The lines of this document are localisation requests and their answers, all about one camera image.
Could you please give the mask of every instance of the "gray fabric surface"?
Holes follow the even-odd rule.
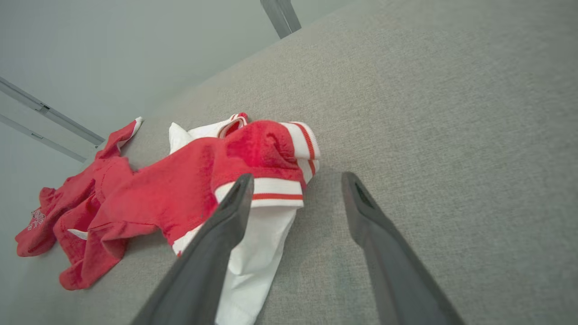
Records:
[[[173,121],[244,111],[311,126],[321,171],[259,324],[377,322],[342,171],[467,323],[577,323],[577,15],[565,0],[355,3],[146,116],[126,155],[138,168],[163,158]],[[127,324],[173,260],[160,235],[137,238],[94,287],[69,293],[53,249],[21,285],[15,323]]]

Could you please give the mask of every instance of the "red fabric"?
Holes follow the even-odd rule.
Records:
[[[214,190],[244,173],[303,180],[285,127],[256,121],[224,139],[192,141],[141,169],[100,205],[87,228],[86,241],[64,231],[72,223],[63,221],[59,240],[66,242],[63,249],[74,249],[74,258],[60,276],[62,285],[69,290],[92,285],[120,261],[128,238],[160,229],[172,245],[212,215],[217,208]],[[97,204],[89,200],[87,206],[89,210]],[[84,230],[84,223],[78,225]]]
[[[114,179],[115,182],[132,174],[128,160],[119,157],[117,144],[131,138],[136,123],[137,121],[133,121],[110,134],[106,147],[96,154],[94,162],[80,174],[67,178],[58,190],[45,187],[40,191],[40,208],[33,212],[30,225],[16,235],[19,256],[36,256],[48,251],[57,240],[53,227],[61,216],[72,209],[79,210],[87,206],[94,200],[95,189],[101,187],[103,191],[110,190],[114,185],[103,184],[100,177],[103,175],[102,171],[110,168],[111,164],[117,165],[117,170],[123,173],[111,174],[109,179]],[[86,223],[86,218],[82,218],[82,222]]]

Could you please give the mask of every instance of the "white embroidery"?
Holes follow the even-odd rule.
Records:
[[[40,212],[40,208],[32,211],[30,215],[32,215],[32,221],[30,221],[30,224],[28,225],[28,230],[32,230],[32,228],[36,228],[37,226],[41,225],[44,222],[44,218],[46,217],[44,213]]]

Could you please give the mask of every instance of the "red stripe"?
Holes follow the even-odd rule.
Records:
[[[309,167],[311,167],[311,176],[315,176],[315,164],[311,159],[309,160]]]
[[[307,142],[307,148],[309,148],[309,158],[315,159],[315,150],[313,149],[313,142],[311,141],[311,138],[309,137],[309,133],[307,133],[307,130],[305,129],[305,127],[302,126],[301,124],[298,124],[298,123],[291,122],[291,124],[295,124],[301,129],[301,132],[303,133],[303,136],[305,137],[305,142]]]
[[[303,194],[261,193],[253,194],[254,200],[302,200]]]

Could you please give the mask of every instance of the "white garment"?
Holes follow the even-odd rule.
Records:
[[[221,138],[229,128],[244,127],[247,124],[244,113],[235,114],[230,119],[206,125],[189,132],[173,123],[169,129],[171,154],[189,142],[205,137]],[[294,143],[297,162],[305,182],[319,169],[319,148],[315,137],[305,124],[282,123],[287,127]],[[307,146],[303,132],[307,132],[312,142],[312,149]],[[302,194],[299,182],[281,179],[255,179],[254,194],[284,193]],[[233,183],[220,186],[215,196],[221,202]],[[247,228],[241,243],[231,251],[227,273],[221,292],[215,322],[218,325],[253,324],[261,311],[281,257],[287,234],[295,220],[297,209],[303,207],[302,200],[258,200],[251,203]],[[201,226],[189,231],[175,241],[173,250],[178,253],[190,243]]]

